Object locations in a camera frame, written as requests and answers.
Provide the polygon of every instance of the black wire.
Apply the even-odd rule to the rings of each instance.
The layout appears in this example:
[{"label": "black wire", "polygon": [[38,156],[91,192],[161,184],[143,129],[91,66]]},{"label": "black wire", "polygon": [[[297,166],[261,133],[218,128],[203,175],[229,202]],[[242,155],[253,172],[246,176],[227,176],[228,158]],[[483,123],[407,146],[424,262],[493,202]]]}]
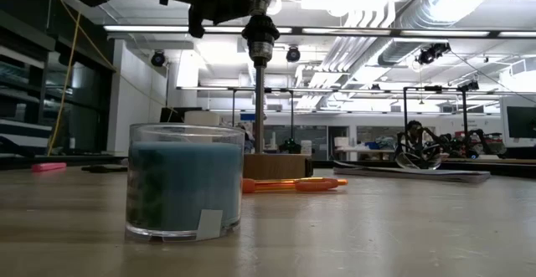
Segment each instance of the black wire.
[{"label": "black wire", "polygon": [[496,83],[496,84],[502,86],[504,89],[509,90],[510,92],[514,93],[515,95],[517,95],[517,96],[519,96],[519,97],[521,97],[521,98],[523,98],[523,99],[525,99],[525,100],[528,100],[528,101],[530,101],[530,102],[532,102],[532,103],[534,103],[534,104],[536,105],[536,101],[534,101],[534,100],[532,100],[532,99],[530,99],[530,98],[528,98],[528,97],[526,97],[526,96],[523,96],[523,95],[519,94],[518,92],[515,92],[515,91],[511,90],[511,89],[508,88],[506,85],[501,84],[500,82],[494,80],[493,77],[491,77],[491,76],[487,75],[486,73],[482,72],[481,70],[479,70],[477,67],[473,66],[472,64],[469,64],[465,59],[463,59],[462,57],[460,57],[460,55],[456,54],[456,52],[454,52],[454,51],[452,51],[452,50],[451,50],[451,52],[452,52],[452,54],[454,54],[459,60],[461,60],[462,62],[464,62],[464,63],[465,63],[466,65],[468,65],[469,67],[473,68],[473,69],[474,69],[476,72],[478,72],[479,74],[482,74],[482,75],[486,76],[486,78],[488,78],[488,79],[491,80],[492,82],[494,82],[494,83]]}]

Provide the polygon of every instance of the pink eraser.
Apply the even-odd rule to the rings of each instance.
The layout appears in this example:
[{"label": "pink eraser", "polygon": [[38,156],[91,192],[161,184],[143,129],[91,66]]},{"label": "pink eraser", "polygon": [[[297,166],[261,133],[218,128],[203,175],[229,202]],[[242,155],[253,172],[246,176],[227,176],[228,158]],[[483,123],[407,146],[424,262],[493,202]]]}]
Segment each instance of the pink eraser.
[{"label": "pink eraser", "polygon": [[41,163],[33,164],[32,172],[47,172],[49,170],[66,168],[67,163]]}]

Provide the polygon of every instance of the wooden block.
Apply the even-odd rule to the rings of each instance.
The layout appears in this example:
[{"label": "wooden block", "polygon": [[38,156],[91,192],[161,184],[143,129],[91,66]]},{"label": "wooden block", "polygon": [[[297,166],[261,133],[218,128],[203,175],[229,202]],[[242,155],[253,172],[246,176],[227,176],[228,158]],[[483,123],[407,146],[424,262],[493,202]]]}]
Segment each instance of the wooden block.
[{"label": "wooden block", "polygon": [[254,180],[292,179],[312,175],[308,155],[244,155],[244,178]]}]

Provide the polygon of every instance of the blue candle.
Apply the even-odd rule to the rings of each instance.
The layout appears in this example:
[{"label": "blue candle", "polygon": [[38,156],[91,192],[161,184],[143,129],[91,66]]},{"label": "blue candle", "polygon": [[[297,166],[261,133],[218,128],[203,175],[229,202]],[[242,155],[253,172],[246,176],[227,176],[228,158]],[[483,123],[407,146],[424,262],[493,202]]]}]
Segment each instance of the blue candle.
[{"label": "blue candle", "polygon": [[137,141],[130,147],[126,221],[146,231],[193,232],[201,210],[240,221],[242,148],[229,143]]}]

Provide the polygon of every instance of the metal rod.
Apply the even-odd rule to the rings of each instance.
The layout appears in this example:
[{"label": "metal rod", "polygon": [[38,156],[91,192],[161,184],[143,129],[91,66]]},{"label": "metal rod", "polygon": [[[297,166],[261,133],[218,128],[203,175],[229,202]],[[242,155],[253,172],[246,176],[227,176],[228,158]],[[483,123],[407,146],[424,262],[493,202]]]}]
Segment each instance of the metal rod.
[{"label": "metal rod", "polygon": [[231,126],[235,127],[235,95],[236,90],[233,90],[233,110],[231,111],[231,115],[233,116]]},{"label": "metal rod", "polygon": [[264,151],[265,68],[255,67],[255,153]]},{"label": "metal rod", "polygon": [[294,92],[291,91],[291,138],[294,139]]},{"label": "metal rod", "polygon": [[408,152],[408,88],[404,88],[404,133],[405,151]]},{"label": "metal rod", "polygon": [[461,98],[462,98],[462,107],[463,107],[463,131],[465,133],[466,138],[469,136],[468,131],[468,125],[467,125],[467,98],[466,98],[466,91],[461,91]]}]

